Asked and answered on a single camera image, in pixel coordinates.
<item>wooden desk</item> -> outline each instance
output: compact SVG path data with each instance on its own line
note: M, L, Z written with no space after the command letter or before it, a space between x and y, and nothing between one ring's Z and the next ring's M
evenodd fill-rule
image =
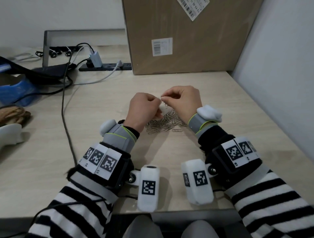
M129 61L127 47L102 49L105 62ZM51 62L65 63L58 56ZM80 56L77 62L84 59ZM40 66L40 62L24 64ZM96 80L108 72L79 72L77 82ZM101 141L102 122L124 119L130 99L136 92L160 96L175 85L193 85L201 93L203 104L223 113L221 123L228 133L248 136L264 160L310 204L314 203L314 165L281 129L226 72L183 73L134 76L131 71L115 72L105 82L75 86L66 91L65 118L77 157ZM32 121L23 129L26 141L3 149L0 160L0 217L31 217L46 207L67 184L65 173L73 166L67 137L61 120L61 93L42 98L27 108ZM133 151L136 168L145 164L160 167L160 197L157 211L233 208L222 192L206 206L191 205L186 197L180 163L203 158L196 137L188 129L148 135L141 134ZM213 188L218 188L211 181ZM137 194L125 186L124 193ZM115 213L138 212L136 201L120 199Z

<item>right hand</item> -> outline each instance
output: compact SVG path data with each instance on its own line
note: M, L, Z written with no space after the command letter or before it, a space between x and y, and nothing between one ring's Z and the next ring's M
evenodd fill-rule
M161 95L161 100L172 107L186 124L202 107L199 90L192 86L174 86Z

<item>barcode sticker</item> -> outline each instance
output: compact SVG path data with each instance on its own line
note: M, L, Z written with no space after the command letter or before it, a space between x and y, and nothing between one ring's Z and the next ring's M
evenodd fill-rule
M152 40L153 56L172 55L172 38Z
M187 15L192 21L201 13L207 6L209 0L178 0Z

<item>forearm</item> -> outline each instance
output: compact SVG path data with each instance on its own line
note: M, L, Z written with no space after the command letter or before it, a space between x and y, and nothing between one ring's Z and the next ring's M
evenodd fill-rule
M208 159L212 150L232 140L219 126L209 128L198 140ZM253 238L269 234L282 237L314 236L314 209L290 186L257 159L244 165L240 174L219 178L226 194Z
M118 152L123 153L122 150L124 150L129 153L139 133L119 124L115 127L116 130L109 130L104 134L103 141L97 146L107 145ZM27 237L105 237L113 204L118 199L116 195L118 190L109 188L108 184L117 180L119 174L107 169L111 175L110 179L105 180L91 170L85 169L84 165L87 163L99 167L106 166L102 162L106 157L105 152L97 158L89 151L94 152L96 149L90 148L80 160L79 165L69 171L69 183L49 204L49 207L57 206L38 215ZM119 164L114 164L114 166L112 170L118 168ZM72 202L81 204L61 205Z

